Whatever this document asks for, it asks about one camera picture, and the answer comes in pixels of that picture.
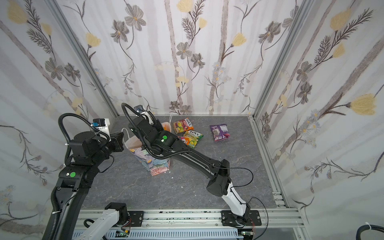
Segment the white floral paper bag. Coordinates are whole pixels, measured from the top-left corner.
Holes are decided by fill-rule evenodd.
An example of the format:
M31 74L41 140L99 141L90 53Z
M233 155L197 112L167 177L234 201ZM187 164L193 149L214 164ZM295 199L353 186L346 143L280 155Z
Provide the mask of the white floral paper bag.
M159 160L152 157L147 150L142 149L142 145L138 137L130 137L130 131L128 131L126 128L122 128L121 132L127 136L127 139L123 140L126 149L133 154L133 156L143 165L147 171L150 172L152 176L165 173L170 169L170 159Z

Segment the green Fox's spring tea bag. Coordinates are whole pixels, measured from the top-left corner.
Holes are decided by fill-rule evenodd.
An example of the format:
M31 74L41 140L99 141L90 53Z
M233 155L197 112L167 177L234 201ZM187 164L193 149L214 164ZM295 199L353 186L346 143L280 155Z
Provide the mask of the green Fox's spring tea bag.
M203 134L189 130L184 133L183 136L179 137L188 147L194 149L200 139L204 137Z

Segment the yellow mango snack bag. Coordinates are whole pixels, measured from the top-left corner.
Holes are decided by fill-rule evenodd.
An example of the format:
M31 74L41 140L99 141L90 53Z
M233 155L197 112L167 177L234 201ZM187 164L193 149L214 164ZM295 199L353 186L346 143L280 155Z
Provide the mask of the yellow mango snack bag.
M163 126L163 129L165 131L168 131L168 132L171 132L172 131L172 127L171 127L171 124L169 122L163 122L162 123L162 126Z

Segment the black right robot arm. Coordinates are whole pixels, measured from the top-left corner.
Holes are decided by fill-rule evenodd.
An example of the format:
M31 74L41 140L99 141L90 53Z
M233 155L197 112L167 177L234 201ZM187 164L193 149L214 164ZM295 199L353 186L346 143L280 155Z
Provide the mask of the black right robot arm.
M129 128L142 143L141 148L152 157L162 160L175 158L187 166L199 171L209 179L207 191L221 197L230 207L234 222L231 227L241 228L249 221L250 205L237 193L230 177L230 163L218 161L188 147L177 135L164 130L159 120L151 124L130 105L121 104Z

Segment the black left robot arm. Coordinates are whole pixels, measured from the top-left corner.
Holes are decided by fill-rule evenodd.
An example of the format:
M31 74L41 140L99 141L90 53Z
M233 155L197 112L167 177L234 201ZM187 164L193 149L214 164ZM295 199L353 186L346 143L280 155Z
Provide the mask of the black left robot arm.
M63 120L74 117L85 122L90 131L70 138ZM86 118L73 113L62 114L58 125L67 142L65 167L60 171L58 181L51 193L53 210L47 224L44 240L70 240L94 178L101 171L99 166L112 153L124 150L122 132L107 135L98 130Z

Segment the Fox's candy bag top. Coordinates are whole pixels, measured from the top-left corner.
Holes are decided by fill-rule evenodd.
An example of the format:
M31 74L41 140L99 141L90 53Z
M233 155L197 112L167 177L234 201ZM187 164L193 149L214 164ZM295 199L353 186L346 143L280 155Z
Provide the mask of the Fox's candy bag top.
M175 121L173 123L173 129L176 134L184 133L190 130L194 130L192 122L189 118L185 118L182 120Z

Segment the purple snack packet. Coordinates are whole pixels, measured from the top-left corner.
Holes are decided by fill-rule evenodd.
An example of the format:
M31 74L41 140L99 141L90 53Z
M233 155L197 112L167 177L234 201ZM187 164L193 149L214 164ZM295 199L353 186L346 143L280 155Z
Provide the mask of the purple snack packet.
M212 125L210 130L213 133L214 141L226 140L230 137L228 126L226 124Z

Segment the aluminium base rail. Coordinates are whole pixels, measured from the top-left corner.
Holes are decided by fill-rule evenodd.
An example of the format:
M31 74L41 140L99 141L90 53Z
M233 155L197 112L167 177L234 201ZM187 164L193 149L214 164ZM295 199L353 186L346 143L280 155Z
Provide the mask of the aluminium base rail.
M295 208L252 209L258 211L262 225L233 228L222 225L222 209L130 210L143 212L140 227L111 227L130 233L131 229L236 229L243 240L308 240L305 221Z

